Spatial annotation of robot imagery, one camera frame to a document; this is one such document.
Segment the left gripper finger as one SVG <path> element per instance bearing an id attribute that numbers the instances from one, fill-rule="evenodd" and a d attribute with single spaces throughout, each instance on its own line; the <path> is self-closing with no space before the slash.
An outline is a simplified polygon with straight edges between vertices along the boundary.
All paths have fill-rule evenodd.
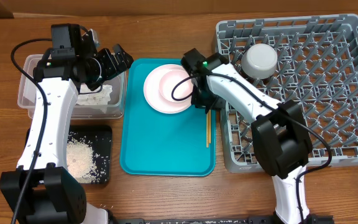
<path id="1" fill-rule="evenodd" d="M 104 49 L 104 66 L 107 80 L 112 80 L 119 75 L 116 58 L 107 48 Z"/>
<path id="2" fill-rule="evenodd" d="M 119 73 L 125 72 L 130 69 L 134 62 L 132 56 L 130 56 L 119 44 L 113 46 L 114 51 L 114 66 Z"/>

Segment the wooden chopstick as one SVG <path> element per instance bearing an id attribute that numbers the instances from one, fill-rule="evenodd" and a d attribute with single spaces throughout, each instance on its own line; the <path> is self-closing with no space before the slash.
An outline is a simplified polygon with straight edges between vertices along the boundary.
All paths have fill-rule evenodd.
<path id="1" fill-rule="evenodd" d="M 210 133 L 210 127 L 209 127 L 209 112 L 206 113 L 206 147 L 209 148 L 209 133 Z"/>
<path id="2" fill-rule="evenodd" d="M 208 111 L 207 114 L 207 122 L 208 122 L 208 146 L 211 144 L 211 110 Z"/>

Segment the white napkin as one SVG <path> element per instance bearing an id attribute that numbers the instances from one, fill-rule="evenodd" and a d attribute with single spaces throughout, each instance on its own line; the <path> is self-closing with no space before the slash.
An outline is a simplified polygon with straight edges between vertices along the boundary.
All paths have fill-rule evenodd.
<path id="1" fill-rule="evenodd" d="M 78 95 L 76 104 L 82 106 L 94 106 L 94 105 L 107 105 L 111 100 L 110 94 L 112 93 L 111 85 L 103 85 L 102 89 L 96 91 L 90 91 L 86 85 L 81 86 L 81 91 L 85 94 Z"/>

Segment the small pink plate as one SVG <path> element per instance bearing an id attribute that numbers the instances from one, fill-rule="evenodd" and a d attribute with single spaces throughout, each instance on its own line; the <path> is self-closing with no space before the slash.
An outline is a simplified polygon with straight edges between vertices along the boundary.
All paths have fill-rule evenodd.
<path id="1" fill-rule="evenodd" d="M 187 100 L 192 94 L 193 84 L 191 80 L 179 84 L 185 78 L 188 78 L 188 74 L 183 70 L 170 70 L 164 74 L 159 82 L 159 92 L 162 97 L 172 103 Z"/>

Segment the grey bowl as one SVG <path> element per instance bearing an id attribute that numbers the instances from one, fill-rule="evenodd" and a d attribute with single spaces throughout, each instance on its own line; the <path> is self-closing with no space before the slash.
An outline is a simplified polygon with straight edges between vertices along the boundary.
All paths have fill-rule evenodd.
<path id="1" fill-rule="evenodd" d="M 266 79 L 275 73 L 277 62 L 278 55 L 273 47 L 255 44 L 242 56 L 241 66 L 249 77 Z"/>

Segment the rice pile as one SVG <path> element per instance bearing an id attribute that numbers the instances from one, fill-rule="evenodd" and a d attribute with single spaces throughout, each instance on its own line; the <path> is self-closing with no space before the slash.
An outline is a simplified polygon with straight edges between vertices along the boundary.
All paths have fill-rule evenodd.
<path id="1" fill-rule="evenodd" d="M 105 184 L 109 180 L 111 140 L 98 139 L 85 131 L 70 131 L 67 143 L 67 167 L 69 173 L 81 184 Z"/>

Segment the grey dish rack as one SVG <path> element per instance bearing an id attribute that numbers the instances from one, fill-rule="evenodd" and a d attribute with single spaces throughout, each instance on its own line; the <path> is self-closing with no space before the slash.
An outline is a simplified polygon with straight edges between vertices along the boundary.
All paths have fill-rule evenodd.
<path id="1" fill-rule="evenodd" d="M 358 16 L 282 17 L 221 21 L 216 51 L 241 70 L 255 44 L 277 53 L 275 73 L 250 82 L 280 101 L 297 102 L 314 131 L 309 164 L 358 166 Z"/>

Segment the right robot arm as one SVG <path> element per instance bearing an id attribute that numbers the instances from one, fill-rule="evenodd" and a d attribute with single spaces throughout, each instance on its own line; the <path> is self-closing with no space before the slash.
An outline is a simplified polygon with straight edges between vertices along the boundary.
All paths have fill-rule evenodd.
<path id="1" fill-rule="evenodd" d="M 273 180 L 275 221 L 304 223 L 310 211 L 301 173 L 306 170 L 312 144 L 300 106 L 262 93 L 219 53 L 205 57 L 191 49 L 181 65 L 194 85 L 192 105 L 209 111 L 229 103 L 250 125 L 254 156 Z"/>

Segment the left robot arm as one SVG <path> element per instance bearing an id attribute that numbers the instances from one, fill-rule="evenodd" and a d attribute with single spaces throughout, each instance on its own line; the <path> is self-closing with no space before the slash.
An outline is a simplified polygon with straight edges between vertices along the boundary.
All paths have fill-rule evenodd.
<path id="1" fill-rule="evenodd" d="M 67 169 L 70 120 L 80 88 L 101 87 L 127 71 L 133 58 L 120 46 L 98 48 L 92 30 L 54 24 L 48 48 L 27 79 L 35 85 L 32 124 L 14 171 L 3 172 L 0 190 L 13 223 L 115 223 L 112 212 L 86 199 Z"/>

